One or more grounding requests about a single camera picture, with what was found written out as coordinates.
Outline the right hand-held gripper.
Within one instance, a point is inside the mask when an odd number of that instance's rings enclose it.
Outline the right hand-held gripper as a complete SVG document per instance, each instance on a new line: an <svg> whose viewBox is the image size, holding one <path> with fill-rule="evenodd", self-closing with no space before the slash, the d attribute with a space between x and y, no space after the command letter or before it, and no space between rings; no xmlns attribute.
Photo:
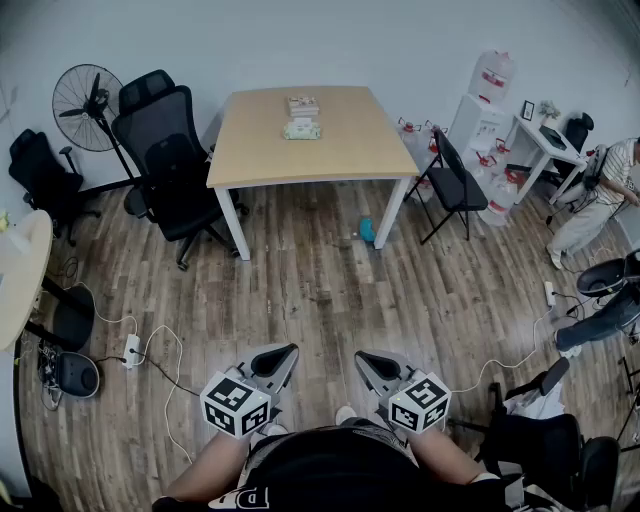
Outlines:
<svg viewBox="0 0 640 512"><path fill-rule="evenodd" d="M452 392L435 373L416 369L398 384L398 375L410 371L404 356L359 350L355 365L368 389L391 389L380 398L377 414L393 428L423 433L447 414Z"/></svg>

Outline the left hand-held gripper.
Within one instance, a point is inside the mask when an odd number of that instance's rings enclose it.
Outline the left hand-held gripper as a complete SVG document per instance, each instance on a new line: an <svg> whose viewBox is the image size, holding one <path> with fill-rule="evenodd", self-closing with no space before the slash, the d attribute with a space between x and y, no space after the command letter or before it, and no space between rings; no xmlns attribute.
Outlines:
<svg viewBox="0 0 640 512"><path fill-rule="evenodd" d="M235 439L251 436L272 421L272 396L264 391L280 391L291 379L299 358L294 343L262 347L251 359L259 386L241 380L235 367L217 371L199 395L203 419L221 433Z"/></svg>

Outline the green wet wipe pack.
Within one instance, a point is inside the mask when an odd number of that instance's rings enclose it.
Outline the green wet wipe pack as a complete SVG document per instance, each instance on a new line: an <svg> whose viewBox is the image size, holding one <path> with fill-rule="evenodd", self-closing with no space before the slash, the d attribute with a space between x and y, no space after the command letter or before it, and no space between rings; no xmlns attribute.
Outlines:
<svg viewBox="0 0 640 512"><path fill-rule="evenodd" d="M283 137L286 140L318 140L321 134L321 126L315 121L311 126L296 126L289 121L283 129Z"/></svg>

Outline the person's left forearm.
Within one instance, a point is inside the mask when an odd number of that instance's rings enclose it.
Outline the person's left forearm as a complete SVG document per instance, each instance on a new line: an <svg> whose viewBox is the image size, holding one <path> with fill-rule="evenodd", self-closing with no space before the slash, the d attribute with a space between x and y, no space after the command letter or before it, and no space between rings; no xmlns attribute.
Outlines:
<svg viewBox="0 0 640 512"><path fill-rule="evenodd" d="M238 482L249 453L250 439L217 433L196 460L169 485L165 495L178 501L208 503Z"/></svg>

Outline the person's right forearm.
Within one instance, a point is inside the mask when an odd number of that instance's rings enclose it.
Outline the person's right forearm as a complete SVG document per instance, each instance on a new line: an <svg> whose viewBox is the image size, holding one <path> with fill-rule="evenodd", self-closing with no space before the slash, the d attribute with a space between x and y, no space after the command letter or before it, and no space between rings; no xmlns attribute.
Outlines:
<svg viewBox="0 0 640 512"><path fill-rule="evenodd" d="M459 448L446 434L433 427L420 434L407 435L411 451L438 479L456 485L469 485L496 476Z"/></svg>

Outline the person's black shirt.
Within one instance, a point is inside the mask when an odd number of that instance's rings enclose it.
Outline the person's black shirt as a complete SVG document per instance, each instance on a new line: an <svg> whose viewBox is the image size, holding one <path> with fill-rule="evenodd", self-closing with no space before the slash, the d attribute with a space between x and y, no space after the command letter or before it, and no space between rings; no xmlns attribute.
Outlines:
<svg viewBox="0 0 640 512"><path fill-rule="evenodd" d="M505 483L444 482L408 451L354 435L341 453L305 453L302 442L282 442L258 464L247 465L237 484L208 503L165 494L152 512L512 512Z"/></svg>

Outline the white cloth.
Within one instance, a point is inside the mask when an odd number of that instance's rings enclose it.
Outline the white cloth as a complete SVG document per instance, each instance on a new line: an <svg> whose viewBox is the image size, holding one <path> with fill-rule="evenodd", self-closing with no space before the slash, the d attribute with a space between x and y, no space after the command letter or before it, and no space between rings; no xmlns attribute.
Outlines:
<svg viewBox="0 0 640 512"><path fill-rule="evenodd" d="M547 395L542 395L538 390L529 391L505 400L504 406L509 415L529 419L550 419L564 413L561 390L562 387L556 387Z"/></svg>

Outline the black swivel chair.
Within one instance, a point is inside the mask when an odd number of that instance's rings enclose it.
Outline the black swivel chair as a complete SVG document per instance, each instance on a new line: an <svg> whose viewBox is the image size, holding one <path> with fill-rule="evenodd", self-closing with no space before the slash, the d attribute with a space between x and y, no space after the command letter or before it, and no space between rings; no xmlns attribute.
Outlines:
<svg viewBox="0 0 640 512"><path fill-rule="evenodd" d="M504 403L530 391L549 397L568 369L569 361L562 357L549 370L507 394L493 382L489 392L495 402L487 426L457 419L448 424L484 435L475 459L490 471L500 474L510 463L516 464L526 485L537 486L575 512L610 507L618 476L618 441L608 436L585 439L571 414L532 419L509 414Z"/></svg>

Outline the black folding chair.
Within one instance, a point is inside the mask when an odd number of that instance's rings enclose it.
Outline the black folding chair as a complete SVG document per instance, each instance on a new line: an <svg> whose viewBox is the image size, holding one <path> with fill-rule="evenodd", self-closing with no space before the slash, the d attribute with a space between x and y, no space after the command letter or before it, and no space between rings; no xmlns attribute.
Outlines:
<svg viewBox="0 0 640 512"><path fill-rule="evenodd" d="M458 215L465 227L466 240L469 241L470 214L486 210L488 199L477 180L466 169L460 155L444 132L436 126L431 131L436 145L436 154L429 166L405 194L403 201L406 201L413 193L416 193L432 226L432 231L420 241L421 245L429 241L455 214ZM419 183L425 179L431 183L435 196L447 212L447 215L437 225L431 219L427 211L426 202L418 191Z"/></svg>

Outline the black mesh office chair with headrest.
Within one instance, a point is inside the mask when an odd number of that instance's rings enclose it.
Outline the black mesh office chair with headrest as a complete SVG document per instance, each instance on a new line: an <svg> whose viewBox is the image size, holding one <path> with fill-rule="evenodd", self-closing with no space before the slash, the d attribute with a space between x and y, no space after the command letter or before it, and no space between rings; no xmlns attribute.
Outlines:
<svg viewBox="0 0 640 512"><path fill-rule="evenodd" d="M224 216L215 191L206 185L209 157L195 130L191 90L177 85L164 70L126 84L119 92L119 115L112 132L141 175L131 208L156 224L169 242L182 241L180 270L191 244L205 231L239 255L213 223Z"/></svg>

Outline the round light wooden table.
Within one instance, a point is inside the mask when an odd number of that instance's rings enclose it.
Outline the round light wooden table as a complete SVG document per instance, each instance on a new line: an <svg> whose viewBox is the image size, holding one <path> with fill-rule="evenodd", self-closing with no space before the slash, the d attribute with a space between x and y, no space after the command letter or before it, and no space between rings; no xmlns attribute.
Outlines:
<svg viewBox="0 0 640 512"><path fill-rule="evenodd" d="M0 351L8 350L20 338L42 288L51 295L69 300L80 314L89 317L93 307L86 306L56 284L45 283L53 226L49 214L32 211L16 226L0 233Z"/></svg>

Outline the white desk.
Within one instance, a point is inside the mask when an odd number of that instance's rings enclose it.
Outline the white desk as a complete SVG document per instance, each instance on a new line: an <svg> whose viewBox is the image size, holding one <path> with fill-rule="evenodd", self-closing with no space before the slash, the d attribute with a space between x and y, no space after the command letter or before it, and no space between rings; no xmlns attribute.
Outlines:
<svg viewBox="0 0 640 512"><path fill-rule="evenodd" d="M557 159L573 165L574 169L569 176L561 182L555 193L548 200L549 205L554 205L558 198L569 188L573 180L586 169L587 160L575 150L564 135L560 135L560 138L566 148L560 150L554 147L540 132L540 124L538 122L528 121L518 115L514 115L513 124L507 136L507 142L512 143L519 132L523 132L525 136L535 144L535 149L530 153L529 160L525 164L525 166L531 166L529 177L520 187L514 203L520 204L524 200L549 162Z"/></svg>

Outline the black desk chair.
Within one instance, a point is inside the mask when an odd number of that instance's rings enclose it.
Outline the black desk chair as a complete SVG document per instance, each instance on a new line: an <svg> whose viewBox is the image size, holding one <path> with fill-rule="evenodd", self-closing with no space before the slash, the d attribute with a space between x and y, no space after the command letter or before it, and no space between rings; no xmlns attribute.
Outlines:
<svg viewBox="0 0 640 512"><path fill-rule="evenodd" d="M589 132L593 129L593 119L587 113L582 113L579 117L574 117L567 122L564 134L574 149L580 153ZM553 160L553 164L562 178L567 178L575 168L573 164L557 159Z"/></svg>

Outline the small black office chair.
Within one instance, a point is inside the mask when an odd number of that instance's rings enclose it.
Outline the small black office chair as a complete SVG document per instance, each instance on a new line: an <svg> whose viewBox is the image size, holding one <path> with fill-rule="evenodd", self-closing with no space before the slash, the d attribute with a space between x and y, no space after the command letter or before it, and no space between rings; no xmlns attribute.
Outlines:
<svg viewBox="0 0 640 512"><path fill-rule="evenodd" d="M75 221L82 216L100 218L101 212L84 208L86 200L80 193L84 178L74 167L71 150L66 146L59 151L71 167L67 172L54 156L46 135L26 129L10 146L9 175L24 188L23 201L49 215L54 237L60 238L66 227L67 243L75 247Z"/></svg>

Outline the black standing fan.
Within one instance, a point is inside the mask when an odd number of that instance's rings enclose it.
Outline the black standing fan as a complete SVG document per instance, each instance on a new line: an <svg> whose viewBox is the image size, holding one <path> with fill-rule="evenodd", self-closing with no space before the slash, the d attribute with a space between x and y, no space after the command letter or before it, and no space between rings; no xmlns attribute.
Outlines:
<svg viewBox="0 0 640 512"><path fill-rule="evenodd" d="M108 69L79 64L65 71L52 93L52 112L62 135L74 146L90 153L114 151L127 175L126 185L137 186L126 162L112 123L120 112L123 84Z"/></svg>

